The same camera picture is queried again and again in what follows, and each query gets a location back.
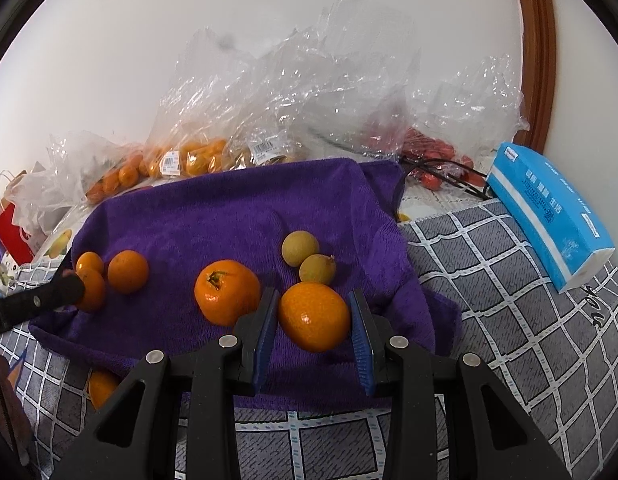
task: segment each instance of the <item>purple towel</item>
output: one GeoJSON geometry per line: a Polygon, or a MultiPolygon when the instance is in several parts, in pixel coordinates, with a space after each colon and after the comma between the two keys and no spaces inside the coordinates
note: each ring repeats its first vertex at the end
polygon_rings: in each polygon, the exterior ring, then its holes
{"type": "MultiPolygon", "coordinates": [[[[397,333],[448,352],[459,310],[434,295],[426,302],[392,213],[403,185],[402,170],[392,162],[332,159],[209,174],[110,199],[76,236],[73,261],[85,251],[109,261],[132,249],[149,261],[148,284],[130,296],[108,290],[105,307],[95,314],[73,308],[45,314],[31,322],[31,333],[53,351],[121,376],[152,349],[171,355],[196,350],[230,332],[208,323],[198,309],[193,288],[200,270],[216,260],[237,260],[263,288],[284,292],[298,275],[282,260],[282,241],[307,230],[324,254],[336,257],[332,287],[342,297],[362,288],[397,333]]],[[[311,354],[281,329],[264,392],[236,403],[275,410],[374,405],[358,385],[349,340],[311,354]]]]}

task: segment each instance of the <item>blue tissue package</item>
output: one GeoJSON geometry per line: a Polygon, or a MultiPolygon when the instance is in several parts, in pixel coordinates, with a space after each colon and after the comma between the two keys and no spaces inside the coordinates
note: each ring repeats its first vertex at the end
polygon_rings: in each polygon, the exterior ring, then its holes
{"type": "Polygon", "coordinates": [[[524,231],[559,292],[588,283],[615,251],[598,216],[539,153],[504,142],[487,183],[524,231]]]}

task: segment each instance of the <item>white wall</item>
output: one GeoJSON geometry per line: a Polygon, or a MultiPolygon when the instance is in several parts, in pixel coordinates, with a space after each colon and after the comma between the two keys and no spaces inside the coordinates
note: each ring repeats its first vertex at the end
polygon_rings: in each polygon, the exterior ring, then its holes
{"type": "MultiPolygon", "coordinates": [[[[144,140],[178,53],[199,28],[260,54],[336,0],[46,0],[0,63],[0,171],[46,163],[49,134],[144,140]]],[[[485,56],[521,64],[518,0],[379,0],[410,12],[423,87],[485,56]]]]}
{"type": "Polygon", "coordinates": [[[618,46],[583,0],[556,0],[558,79],[544,154],[609,230],[618,261],[618,46]]]}

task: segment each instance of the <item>plastic bag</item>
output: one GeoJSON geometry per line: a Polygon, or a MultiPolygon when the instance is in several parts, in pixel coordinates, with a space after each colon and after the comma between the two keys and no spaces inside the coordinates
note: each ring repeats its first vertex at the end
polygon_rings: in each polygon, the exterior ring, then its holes
{"type": "MultiPolygon", "coordinates": [[[[458,73],[435,92],[414,95],[413,126],[403,155],[442,158],[472,168],[474,161],[529,129],[520,115],[522,92],[508,56],[489,57],[474,70],[458,73]]],[[[441,164],[444,174],[461,176],[455,164],[441,164]]]]}
{"type": "Polygon", "coordinates": [[[204,160],[212,172],[328,156],[396,158],[417,44],[409,16],[366,0],[334,4],[258,59],[209,30],[197,33],[146,145],[150,174],[201,174],[204,160]],[[227,141],[222,155],[208,156],[217,139],[227,141]]]}
{"type": "Polygon", "coordinates": [[[6,193],[15,205],[13,224],[51,234],[67,208],[97,204],[147,175],[140,146],[119,146],[90,132],[51,137],[50,167],[27,173],[6,193]]]}

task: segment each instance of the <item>gray plaid tablecloth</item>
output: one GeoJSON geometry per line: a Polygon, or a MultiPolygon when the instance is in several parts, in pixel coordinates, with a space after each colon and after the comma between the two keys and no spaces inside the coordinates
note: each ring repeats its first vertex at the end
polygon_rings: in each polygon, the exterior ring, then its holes
{"type": "MultiPolygon", "coordinates": [[[[618,444],[618,272],[558,295],[516,222],[497,200],[400,225],[424,286],[462,306],[454,355],[479,354],[530,413],[575,480],[589,480],[618,444]]],[[[59,260],[23,268],[14,288],[50,279],[59,260]]],[[[18,397],[34,425],[34,465],[47,478],[93,408],[89,369],[49,354],[22,326],[0,339],[12,361],[27,348],[18,397]]],[[[175,478],[184,478],[186,413],[175,478]]],[[[438,478],[448,477],[444,402],[436,399],[438,478]]],[[[236,410],[242,478],[379,479],[390,410],[236,410]]]]}

